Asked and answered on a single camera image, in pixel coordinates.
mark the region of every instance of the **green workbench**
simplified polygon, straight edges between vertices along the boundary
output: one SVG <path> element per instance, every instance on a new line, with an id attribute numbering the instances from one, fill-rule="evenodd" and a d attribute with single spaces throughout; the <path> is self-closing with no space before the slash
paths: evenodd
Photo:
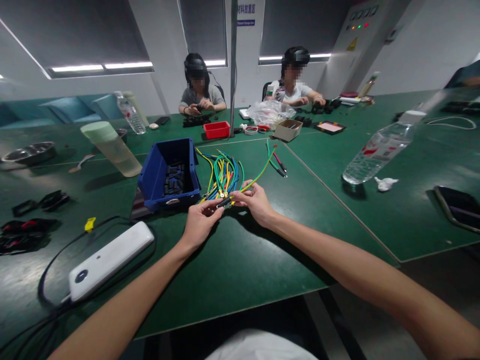
<path id="1" fill-rule="evenodd" d="M 290 218 L 354 244 L 394 266 L 398 265 L 395 258 L 406 261 L 478 241 L 478 235 L 449 224 L 424 190 L 431 189 L 432 182 L 444 179 L 441 185 L 479 197 L 475 184 L 478 161 L 472 158 L 475 155 L 469 146 L 462 143 L 465 136 L 474 137 L 475 131 L 452 134 L 442 126 L 419 125 L 418 138 L 379 173 L 380 177 L 400 179 L 391 191 L 378 193 L 373 181 L 367 182 L 360 194 L 347 193 L 342 188 L 342 171 L 370 136 L 388 125 L 393 113 L 411 109 L 432 94 L 424 91 L 377 96 L 374 106 L 342 106 L 331 115 L 314 117 L 314 121 L 337 121 L 347 126 L 335 136 L 303 128 L 299 137 L 288 144 L 270 140 L 272 145 L 278 144 L 278 156 L 288 169 L 288 178 L 282 178 L 269 166 L 259 180 L 272 206 Z M 236 127 L 248 123 L 240 118 L 238 110 L 235 109 Z M 219 121 L 230 119 L 229 110 L 217 115 Z M 246 179 L 254 178 L 265 164 L 268 133 L 206 140 L 201 126 L 182 128 L 182 118 L 179 114 L 172 115 L 166 125 L 157 130 L 148 129 L 144 135 L 129 131 L 127 145 L 142 163 L 152 143 L 192 137 L 202 152 L 214 154 L 219 149 L 241 160 Z M 115 128 L 128 127 L 125 120 L 115 120 L 113 124 Z M 39 200 L 59 189 L 73 198 L 53 213 L 35 210 L 20 218 L 61 221 L 38 251 L 0 258 L 4 274 L 0 279 L 0 306 L 4 309 L 0 313 L 0 345 L 47 314 L 36 295 L 40 275 L 52 257 L 83 231 L 86 219 L 97 217 L 100 222 L 114 215 L 130 215 L 137 179 L 121 176 L 102 154 L 89 160 L 81 171 L 68 173 L 84 155 L 96 152 L 81 135 L 80 127 L 69 124 L 0 131 L 2 153 L 40 141 L 54 141 L 58 152 L 57 157 L 33 168 L 0 165 L 3 223 L 12 219 L 11 207 L 25 200 Z M 460 144 L 452 148 L 453 143 L 447 144 L 450 140 Z M 444 150 L 449 150 L 445 157 L 433 156 L 438 151 L 443 154 Z M 464 159 L 455 165 L 461 157 Z M 210 165 L 199 157 L 196 169 L 205 189 L 210 179 Z M 113 294 L 171 249 L 182 235 L 186 218 L 186 212 L 160 212 L 148 218 L 146 222 L 157 236 L 156 252 L 149 263 L 62 318 L 61 337 L 68 336 Z M 66 250 L 46 278 L 47 296 L 59 303 L 68 293 L 68 272 L 127 228 L 124 222 L 114 221 Z M 448 237 L 452 244 L 442 241 L 442 237 Z M 151 247 L 123 271 L 128 271 L 150 251 Z M 232 208 L 214 228 L 202 251 L 175 276 L 136 338 L 308 293 L 333 283 L 328 274 L 299 250 L 258 226 L 241 208 Z"/>

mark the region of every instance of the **teal sofa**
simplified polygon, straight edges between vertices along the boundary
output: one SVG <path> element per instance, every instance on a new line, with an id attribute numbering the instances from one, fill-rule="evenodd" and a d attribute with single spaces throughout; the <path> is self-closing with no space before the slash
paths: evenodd
<path id="1" fill-rule="evenodd" d="M 0 103 L 0 129 L 122 119 L 113 94 L 6 101 Z"/>

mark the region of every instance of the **floor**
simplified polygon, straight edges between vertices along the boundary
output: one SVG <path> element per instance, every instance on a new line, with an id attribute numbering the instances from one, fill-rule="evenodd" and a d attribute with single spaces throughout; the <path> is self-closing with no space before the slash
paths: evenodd
<path id="1" fill-rule="evenodd" d="M 474 250 L 480 254 L 480 246 Z M 453 250 L 414 260 L 404 264 L 401 271 L 480 327 L 480 262 L 465 251 Z M 333 286 L 331 291 L 367 359 L 425 359 L 410 335 L 383 311 L 340 285 Z M 305 300 L 329 358 L 348 360 L 319 295 L 307 294 Z M 142 359 L 144 345 L 143 340 L 132 342 L 121 360 Z M 161 337 L 158 351 L 160 359 L 170 359 L 168 334 Z"/>

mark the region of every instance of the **window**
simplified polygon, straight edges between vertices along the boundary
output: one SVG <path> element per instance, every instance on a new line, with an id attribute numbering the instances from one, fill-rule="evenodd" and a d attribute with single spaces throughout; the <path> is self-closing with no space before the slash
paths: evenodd
<path id="1" fill-rule="evenodd" d="M 0 0 L 0 22 L 49 79 L 152 72 L 128 0 Z"/>
<path id="2" fill-rule="evenodd" d="M 329 60 L 352 0 L 265 0 L 259 65 L 280 64 L 288 48 L 303 46 L 310 62 Z"/>
<path id="3" fill-rule="evenodd" d="M 208 68 L 223 68 L 227 62 L 225 1 L 178 0 L 186 48 L 198 53 Z"/>

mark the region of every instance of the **white shirt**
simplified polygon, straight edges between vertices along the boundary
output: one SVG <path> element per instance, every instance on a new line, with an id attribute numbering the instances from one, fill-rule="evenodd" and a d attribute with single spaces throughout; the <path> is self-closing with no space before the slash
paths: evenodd
<path id="1" fill-rule="evenodd" d="M 275 80 L 271 83 L 273 85 L 273 98 L 279 102 L 283 102 L 284 100 L 287 101 L 294 101 L 300 99 L 304 96 L 307 96 L 312 91 L 312 88 L 305 85 L 303 82 L 296 82 L 295 87 L 293 88 L 293 93 L 288 93 L 285 91 L 278 91 L 277 89 L 280 86 L 278 80 Z"/>
<path id="2" fill-rule="evenodd" d="M 287 339 L 256 329 L 238 332 L 205 360 L 318 360 Z"/>

